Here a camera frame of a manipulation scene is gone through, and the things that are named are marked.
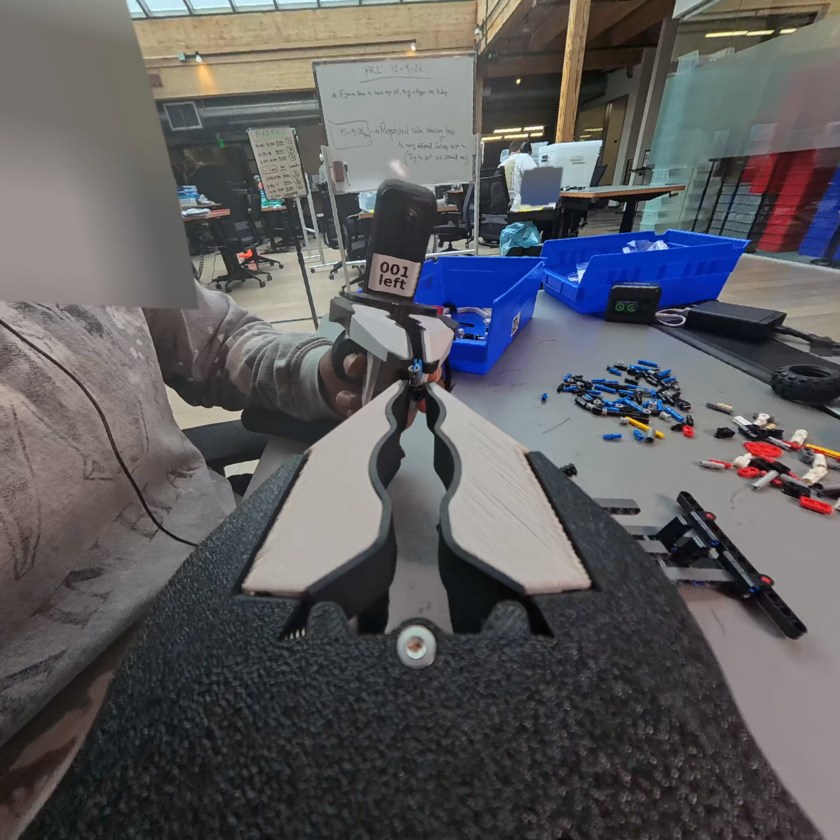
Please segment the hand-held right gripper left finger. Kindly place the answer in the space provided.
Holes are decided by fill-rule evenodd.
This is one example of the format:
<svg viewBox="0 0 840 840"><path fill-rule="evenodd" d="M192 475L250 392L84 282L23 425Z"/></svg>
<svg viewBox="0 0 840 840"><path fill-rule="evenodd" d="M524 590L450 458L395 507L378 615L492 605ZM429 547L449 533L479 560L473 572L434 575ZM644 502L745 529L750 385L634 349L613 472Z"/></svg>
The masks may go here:
<svg viewBox="0 0 840 840"><path fill-rule="evenodd" d="M378 601L396 568L387 486L403 458L410 390L392 384L313 444L242 581L247 595Z"/></svg>

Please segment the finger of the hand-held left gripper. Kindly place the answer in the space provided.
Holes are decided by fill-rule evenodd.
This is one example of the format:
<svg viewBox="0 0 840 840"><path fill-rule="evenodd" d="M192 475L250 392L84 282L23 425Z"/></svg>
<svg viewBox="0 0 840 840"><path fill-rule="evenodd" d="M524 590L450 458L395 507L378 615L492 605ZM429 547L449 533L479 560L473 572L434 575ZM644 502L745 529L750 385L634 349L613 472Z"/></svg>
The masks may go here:
<svg viewBox="0 0 840 840"><path fill-rule="evenodd" d="M415 339L415 362L420 382L428 382L447 360L455 340L455 322L439 314L416 314L419 338Z"/></svg>
<svg viewBox="0 0 840 840"><path fill-rule="evenodd" d="M415 359L418 327L414 313L394 319L388 311L354 311L345 329L344 355L365 353L367 372L362 402L374 397L380 374L386 366L396 370L397 379L407 380L408 365Z"/></svg>

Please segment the pile of blue black pins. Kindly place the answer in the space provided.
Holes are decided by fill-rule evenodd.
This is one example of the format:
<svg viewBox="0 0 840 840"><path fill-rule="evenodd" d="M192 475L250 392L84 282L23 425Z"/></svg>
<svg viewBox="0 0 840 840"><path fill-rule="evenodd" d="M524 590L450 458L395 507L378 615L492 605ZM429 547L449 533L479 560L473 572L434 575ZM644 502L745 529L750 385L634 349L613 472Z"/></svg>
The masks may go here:
<svg viewBox="0 0 840 840"><path fill-rule="evenodd" d="M696 435L692 403L678 377L651 360L615 362L601 377L567 373L541 401L553 395L567 395L587 415L613 422L616 430L602 434L609 443L633 439L654 445L666 439L666 429L688 440Z"/></svg>

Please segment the grey toy brick chassis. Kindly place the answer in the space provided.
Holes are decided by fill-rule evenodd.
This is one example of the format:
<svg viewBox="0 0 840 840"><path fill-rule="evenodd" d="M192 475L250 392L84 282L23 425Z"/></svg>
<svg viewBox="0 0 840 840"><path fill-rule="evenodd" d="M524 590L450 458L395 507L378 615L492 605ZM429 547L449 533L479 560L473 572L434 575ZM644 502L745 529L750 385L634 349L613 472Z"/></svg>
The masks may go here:
<svg viewBox="0 0 840 840"><path fill-rule="evenodd" d="M594 500L571 481L575 470L542 453L528 460L592 579L590 590L535 595L528 607L534 627L640 658L706 657L707 643L673 586L677 582L721 585L785 637L806 634L771 578L753 567L690 493L678 494L678 514L664 527L630 532L612 514L638 513L631 500Z"/></svg>

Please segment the pile of red white bricks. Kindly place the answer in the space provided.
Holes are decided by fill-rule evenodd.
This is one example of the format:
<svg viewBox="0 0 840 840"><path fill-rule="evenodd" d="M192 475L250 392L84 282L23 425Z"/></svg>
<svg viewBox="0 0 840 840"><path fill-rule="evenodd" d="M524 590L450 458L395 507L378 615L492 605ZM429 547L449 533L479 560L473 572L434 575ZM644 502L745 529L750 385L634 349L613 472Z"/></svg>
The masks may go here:
<svg viewBox="0 0 840 840"><path fill-rule="evenodd" d="M707 407L728 416L713 437L738 447L720 457L700 458L696 462L700 469L737 476L756 493L776 490L803 510L838 515L837 448L815 442L805 428L784 430L769 413L743 416L725 403L712 402Z"/></svg>

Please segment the person's left forearm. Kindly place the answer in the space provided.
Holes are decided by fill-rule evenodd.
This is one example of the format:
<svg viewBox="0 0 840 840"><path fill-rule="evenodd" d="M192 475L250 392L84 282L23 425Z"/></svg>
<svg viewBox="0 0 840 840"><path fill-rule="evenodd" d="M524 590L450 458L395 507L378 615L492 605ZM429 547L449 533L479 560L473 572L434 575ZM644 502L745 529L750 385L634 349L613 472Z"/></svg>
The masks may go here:
<svg viewBox="0 0 840 840"><path fill-rule="evenodd" d="M304 421L339 416L319 373L330 353L323 336L279 332L229 295L194 286L195 309L143 310L167 386L193 406L261 408Z"/></svg>

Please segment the grey desk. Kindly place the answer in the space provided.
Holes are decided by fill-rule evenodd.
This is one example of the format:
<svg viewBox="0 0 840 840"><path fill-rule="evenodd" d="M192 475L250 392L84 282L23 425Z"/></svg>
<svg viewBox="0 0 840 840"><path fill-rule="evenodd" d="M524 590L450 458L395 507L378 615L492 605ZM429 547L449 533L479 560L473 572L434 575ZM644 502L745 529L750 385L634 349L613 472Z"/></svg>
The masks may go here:
<svg viewBox="0 0 840 840"><path fill-rule="evenodd" d="M665 439L636 441L611 418L594 417L556 392L565 375L607 378L617 361L655 361L670 369L692 403L693 439L658 424ZM634 501L638 514L615 516L630 533L661 529L691 494L806 626L785 637L766 615L710 587L680 586L741 712L793 797L825 838L838 838L838 512L806 511L775 488L753 490L732 460L742 438L714 437L728 422L708 403L735 413L773 414L785 432L803 428L818 445L838 446L838 421L781 400L726 361L653 328L587 318L540 292L531 321L486 374L453 373L453 394L525 448L557 466L573 464L574 482L603 501Z"/></svg>

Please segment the black desk strip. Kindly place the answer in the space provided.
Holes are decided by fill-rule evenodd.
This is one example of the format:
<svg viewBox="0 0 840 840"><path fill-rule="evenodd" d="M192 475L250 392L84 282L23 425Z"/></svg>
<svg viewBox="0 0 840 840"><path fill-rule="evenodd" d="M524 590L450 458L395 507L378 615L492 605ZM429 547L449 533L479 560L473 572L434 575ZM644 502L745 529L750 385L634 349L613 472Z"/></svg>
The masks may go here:
<svg viewBox="0 0 840 840"><path fill-rule="evenodd" d="M654 329L764 384L769 384L772 373L784 366L810 365L823 368L832 374L839 373L837 360L813 355L798 349L793 344L775 339L751 342L711 332L683 327L666 327L661 324L655 324Z"/></svg>

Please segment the person's left hand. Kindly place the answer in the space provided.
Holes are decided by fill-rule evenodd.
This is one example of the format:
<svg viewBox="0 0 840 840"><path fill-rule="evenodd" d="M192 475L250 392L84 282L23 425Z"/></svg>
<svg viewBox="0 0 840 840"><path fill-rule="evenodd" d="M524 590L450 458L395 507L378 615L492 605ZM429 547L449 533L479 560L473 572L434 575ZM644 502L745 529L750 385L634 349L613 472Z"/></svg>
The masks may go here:
<svg viewBox="0 0 840 840"><path fill-rule="evenodd" d="M333 365L332 349L326 349L318 363L318 386L325 405L342 420L362 407L362 393L368 361L366 353L349 353L341 361L342 374Z"/></svg>

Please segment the paper flip chart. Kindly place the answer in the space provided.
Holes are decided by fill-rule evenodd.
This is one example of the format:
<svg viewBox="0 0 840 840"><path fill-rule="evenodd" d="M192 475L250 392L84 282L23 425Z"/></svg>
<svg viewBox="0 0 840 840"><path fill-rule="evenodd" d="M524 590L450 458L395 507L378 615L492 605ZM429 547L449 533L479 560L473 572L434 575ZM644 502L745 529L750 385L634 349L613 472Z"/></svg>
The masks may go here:
<svg viewBox="0 0 840 840"><path fill-rule="evenodd" d="M248 129L262 190L269 201L305 198L308 183L292 127Z"/></svg>

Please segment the black office chair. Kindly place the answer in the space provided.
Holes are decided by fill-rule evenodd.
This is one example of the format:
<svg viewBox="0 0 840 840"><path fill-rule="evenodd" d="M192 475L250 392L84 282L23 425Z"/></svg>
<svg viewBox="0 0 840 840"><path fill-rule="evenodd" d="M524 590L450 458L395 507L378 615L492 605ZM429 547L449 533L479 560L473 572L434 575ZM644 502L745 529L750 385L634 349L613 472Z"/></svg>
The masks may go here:
<svg viewBox="0 0 840 840"><path fill-rule="evenodd" d="M227 215L214 217L209 223L227 270L214 285L226 293L251 279L266 287L272 275L265 266L283 268L279 261L259 254L262 238L253 214L252 195L244 182L234 181L233 175L229 167L214 163L203 165L192 176L199 193L218 204L217 210L227 211Z"/></svg>

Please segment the black power unit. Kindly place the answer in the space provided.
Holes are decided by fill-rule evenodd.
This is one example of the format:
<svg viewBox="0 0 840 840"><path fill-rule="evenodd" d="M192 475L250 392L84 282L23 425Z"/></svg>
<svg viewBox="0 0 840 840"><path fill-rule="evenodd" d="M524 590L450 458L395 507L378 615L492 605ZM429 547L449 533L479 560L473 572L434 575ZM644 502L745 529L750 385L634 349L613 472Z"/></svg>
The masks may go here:
<svg viewBox="0 0 840 840"><path fill-rule="evenodd" d="M656 320L661 297L662 288L655 283L616 283L607 295L604 320L650 325Z"/></svg>

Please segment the wooden office table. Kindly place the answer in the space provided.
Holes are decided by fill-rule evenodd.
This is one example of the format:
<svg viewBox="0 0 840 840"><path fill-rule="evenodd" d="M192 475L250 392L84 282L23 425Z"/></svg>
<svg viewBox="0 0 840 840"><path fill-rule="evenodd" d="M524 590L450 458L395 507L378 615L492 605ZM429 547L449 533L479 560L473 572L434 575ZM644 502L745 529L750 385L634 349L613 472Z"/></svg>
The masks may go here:
<svg viewBox="0 0 840 840"><path fill-rule="evenodd" d="M662 196L677 196L685 189L686 185L606 185L562 191L553 225L554 232L558 233L560 238L576 237L580 233L581 220L591 207L599 203L615 202L624 205L618 232L628 234L633 231L634 219L640 203Z"/></svg>

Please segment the black power adapter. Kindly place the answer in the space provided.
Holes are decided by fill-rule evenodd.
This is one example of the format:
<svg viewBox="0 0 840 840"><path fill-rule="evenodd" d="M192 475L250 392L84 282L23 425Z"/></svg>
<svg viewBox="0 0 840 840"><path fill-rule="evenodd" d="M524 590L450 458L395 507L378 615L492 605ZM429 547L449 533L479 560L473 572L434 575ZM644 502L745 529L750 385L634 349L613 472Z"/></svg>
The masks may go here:
<svg viewBox="0 0 840 840"><path fill-rule="evenodd" d="M784 311L704 301L689 308L684 327L749 342L771 340L784 326Z"/></svg>

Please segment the black toy tyre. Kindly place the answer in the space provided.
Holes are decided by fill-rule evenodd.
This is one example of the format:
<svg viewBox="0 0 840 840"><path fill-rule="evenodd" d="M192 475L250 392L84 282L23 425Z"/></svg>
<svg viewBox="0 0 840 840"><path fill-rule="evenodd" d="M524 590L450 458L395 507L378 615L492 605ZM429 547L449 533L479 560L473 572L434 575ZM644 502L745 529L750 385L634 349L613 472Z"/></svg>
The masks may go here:
<svg viewBox="0 0 840 840"><path fill-rule="evenodd" d="M839 398L839 372L818 364L791 364L774 371L771 390L796 403L824 406Z"/></svg>

